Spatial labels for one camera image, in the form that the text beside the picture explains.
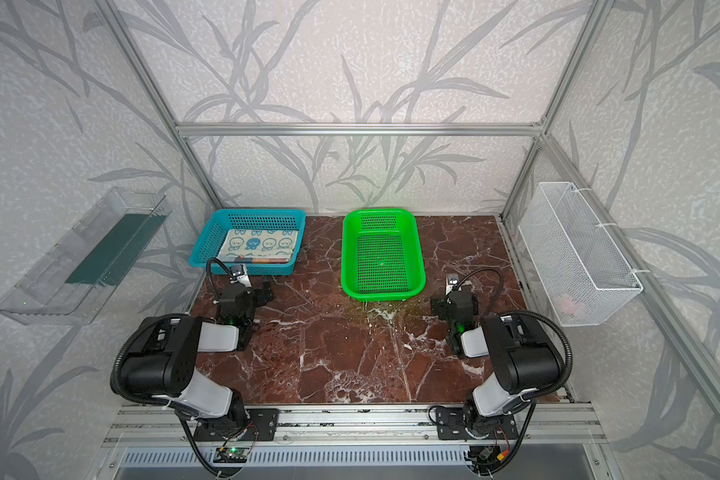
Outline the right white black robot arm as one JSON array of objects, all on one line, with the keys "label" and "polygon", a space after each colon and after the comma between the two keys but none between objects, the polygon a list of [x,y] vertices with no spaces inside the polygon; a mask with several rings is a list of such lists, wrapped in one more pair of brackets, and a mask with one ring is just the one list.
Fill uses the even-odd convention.
[{"label": "right white black robot arm", "polygon": [[490,359],[493,372],[462,408],[465,431],[483,437],[503,421],[557,391],[573,369],[573,349],[562,328],[528,310],[478,315],[471,292],[454,286],[430,299],[432,314],[448,325],[447,344],[464,358]]}]

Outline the green plastic basket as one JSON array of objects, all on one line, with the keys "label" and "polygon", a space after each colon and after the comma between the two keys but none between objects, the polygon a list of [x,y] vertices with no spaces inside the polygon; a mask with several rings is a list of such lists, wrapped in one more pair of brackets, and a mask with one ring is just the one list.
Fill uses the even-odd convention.
[{"label": "green plastic basket", "polygon": [[344,218],[341,286],[360,302],[404,301],[426,286],[412,213],[398,208],[356,210]]}]

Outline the teal plastic basket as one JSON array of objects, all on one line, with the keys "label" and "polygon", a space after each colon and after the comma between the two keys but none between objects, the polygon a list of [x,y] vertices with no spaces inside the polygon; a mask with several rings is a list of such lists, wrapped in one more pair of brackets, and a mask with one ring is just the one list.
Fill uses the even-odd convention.
[{"label": "teal plastic basket", "polygon": [[306,213],[297,209],[222,209],[214,212],[192,248],[188,264],[203,269],[216,255],[227,233],[233,229],[298,230],[296,250],[288,263],[231,262],[232,267],[242,264],[252,276],[287,276],[294,270],[306,226]]}]

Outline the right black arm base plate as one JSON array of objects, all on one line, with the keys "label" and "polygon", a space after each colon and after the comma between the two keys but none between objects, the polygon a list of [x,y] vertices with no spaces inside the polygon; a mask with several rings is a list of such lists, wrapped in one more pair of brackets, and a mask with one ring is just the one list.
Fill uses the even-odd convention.
[{"label": "right black arm base plate", "polygon": [[499,440],[519,438],[517,422],[511,414],[482,416],[474,407],[434,405],[428,409],[429,420],[437,428],[439,440]]}]

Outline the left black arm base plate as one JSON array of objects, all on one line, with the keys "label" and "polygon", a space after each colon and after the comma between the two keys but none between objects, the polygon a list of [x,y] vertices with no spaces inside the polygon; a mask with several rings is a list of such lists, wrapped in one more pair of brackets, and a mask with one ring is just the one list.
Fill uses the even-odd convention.
[{"label": "left black arm base plate", "polygon": [[241,420],[229,416],[201,419],[193,433],[197,442],[264,441],[274,439],[279,410],[276,408],[247,409]]}]

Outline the blue bunny towel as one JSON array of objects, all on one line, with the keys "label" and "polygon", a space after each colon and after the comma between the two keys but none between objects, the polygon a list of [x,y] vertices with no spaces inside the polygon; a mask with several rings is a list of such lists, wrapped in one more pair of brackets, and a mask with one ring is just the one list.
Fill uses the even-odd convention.
[{"label": "blue bunny towel", "polygon": [[225,263],[288,263],[299,235],[298,230],[233,229],[216,257]]}]

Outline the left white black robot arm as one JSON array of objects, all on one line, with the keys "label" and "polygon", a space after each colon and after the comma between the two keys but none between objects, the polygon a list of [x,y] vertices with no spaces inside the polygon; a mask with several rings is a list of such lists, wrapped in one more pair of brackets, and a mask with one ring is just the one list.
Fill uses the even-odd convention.
[{"label": "left white black robot arm", "polygon": [[130,402],[171,408],[184,421],[237,434],[250,423],[241,394],[199,372],[196,359],[200,353],[244,350],[256,329],[256,309],[273,299],[268,280],[259,288],[234,281],[215,299],[217,320],[179,313],[144,319],[115,357],[111,390]]}]

